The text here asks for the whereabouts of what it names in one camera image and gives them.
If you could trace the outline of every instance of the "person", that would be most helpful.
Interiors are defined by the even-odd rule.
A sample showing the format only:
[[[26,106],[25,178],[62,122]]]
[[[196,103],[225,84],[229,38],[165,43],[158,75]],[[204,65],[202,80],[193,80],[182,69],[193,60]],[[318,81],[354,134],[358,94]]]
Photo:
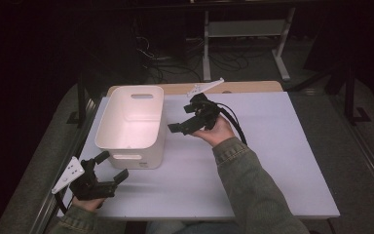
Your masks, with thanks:
[[[283,194],[262,168],[256,153],[235,136],[224,117],[218,116],[211,130],[198,130],[192,136],[202,138],[212,146],[217,171],[235,214],[235,225],[241,233],[309,233],[291,213]],[[95,233],[95,210],[102,202],[102,199],[74,199],[71,209],[52,233]],[[222,229],[215,227],[216,224],[222,224],[223,230],[238,233],[232,223],[184,225],[176,233],[221,233]]]

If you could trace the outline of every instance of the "denim jacket sleeve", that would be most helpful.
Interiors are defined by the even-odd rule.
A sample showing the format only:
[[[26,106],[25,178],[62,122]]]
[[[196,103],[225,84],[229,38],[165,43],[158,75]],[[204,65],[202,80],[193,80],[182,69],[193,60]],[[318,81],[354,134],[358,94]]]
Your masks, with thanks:
[[[243,233],[309,233],[257,155],[236,137],[213,148],[217,171]]]
[[[51,234],[94,234],[96,232],[96,213],[71,206],[51,230]]]

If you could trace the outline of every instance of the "bin handle cutout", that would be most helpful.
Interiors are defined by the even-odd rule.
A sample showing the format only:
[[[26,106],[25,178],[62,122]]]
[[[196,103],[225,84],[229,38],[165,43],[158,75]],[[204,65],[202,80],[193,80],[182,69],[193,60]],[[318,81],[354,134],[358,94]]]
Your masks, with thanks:
[[[152,99],[154,98],[153,95],[150,95],[150,94],[134,94],[134,95],[131,95],[132,98],[134,99]]]

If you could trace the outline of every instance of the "person's left hand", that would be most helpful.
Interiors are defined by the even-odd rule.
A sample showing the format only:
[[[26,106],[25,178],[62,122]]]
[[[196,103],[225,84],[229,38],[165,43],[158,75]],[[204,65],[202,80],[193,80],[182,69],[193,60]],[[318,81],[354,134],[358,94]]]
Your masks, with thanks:
[[[95,212],[96,209],[105,201],[106,198],[98,198],[89,201],[80,201],[77,197],[72,199],[72,205],[82,208],[89,212]]]

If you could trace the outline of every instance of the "hand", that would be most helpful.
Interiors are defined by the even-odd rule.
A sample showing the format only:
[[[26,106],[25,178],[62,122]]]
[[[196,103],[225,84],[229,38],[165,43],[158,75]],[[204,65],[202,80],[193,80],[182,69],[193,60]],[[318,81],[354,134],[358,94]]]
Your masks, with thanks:
[[[200,137],[207,141],[212,147],[215,147],[222,141],[235,137],[235,134],[230,126],[230,122],[219,115],[212,130],[197,130],[192,133],[192,136]]]
[[[89,212],[95,212],[96,209],[105,201],[106,198],[98,198],[89,201],[80,201],[77,197],[72,199],[72,205],[82,208]]]

